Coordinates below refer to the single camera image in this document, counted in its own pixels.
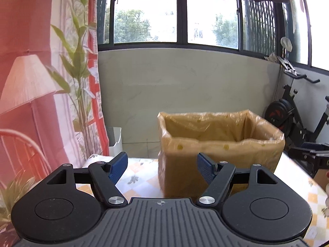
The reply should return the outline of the printed room backdrop curtain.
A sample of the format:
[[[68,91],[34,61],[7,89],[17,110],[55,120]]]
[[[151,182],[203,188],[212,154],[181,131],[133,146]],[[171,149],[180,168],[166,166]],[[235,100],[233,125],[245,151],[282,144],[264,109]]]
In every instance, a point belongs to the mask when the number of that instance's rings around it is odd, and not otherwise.
[[[109,154],[97,0],[1,0],[1,246],[14,204],[64,163]]]

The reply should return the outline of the cardboard box with plastic liner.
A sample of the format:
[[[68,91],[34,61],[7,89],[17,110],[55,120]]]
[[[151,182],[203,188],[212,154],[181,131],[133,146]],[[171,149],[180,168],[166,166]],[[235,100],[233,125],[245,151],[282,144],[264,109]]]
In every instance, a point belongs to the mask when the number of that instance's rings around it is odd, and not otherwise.
[[[158,179],[165,198],[196,200],[206,190],[208,185],[197,169],[200,152],[237,168],[259,163],[274,172],[285,146],[283,132],[250,110],[160,112],[157,119],[161,146]]]

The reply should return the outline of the black exercise bike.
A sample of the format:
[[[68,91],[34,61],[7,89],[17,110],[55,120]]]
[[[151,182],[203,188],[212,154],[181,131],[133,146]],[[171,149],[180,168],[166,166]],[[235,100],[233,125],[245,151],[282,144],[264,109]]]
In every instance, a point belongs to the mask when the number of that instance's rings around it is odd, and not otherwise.
[[[308,130],[294,100],[298,91],[292,86],[292,83],[283,85],[282,97],[270,103],[264,119],[284,133],[287,155],[313,178],[319,170],[328,169],[328,144],[317,142],[324,126],[328,125],[328,109],[315,130]]]

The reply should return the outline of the white bin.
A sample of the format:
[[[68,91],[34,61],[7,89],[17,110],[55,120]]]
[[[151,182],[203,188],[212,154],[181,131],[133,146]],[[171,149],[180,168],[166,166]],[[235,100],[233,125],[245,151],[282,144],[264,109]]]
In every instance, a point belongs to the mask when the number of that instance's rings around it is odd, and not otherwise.
[[[122,128],[106,127],[109,138],[109,154],[114,157],[123,151],[122,147]]]

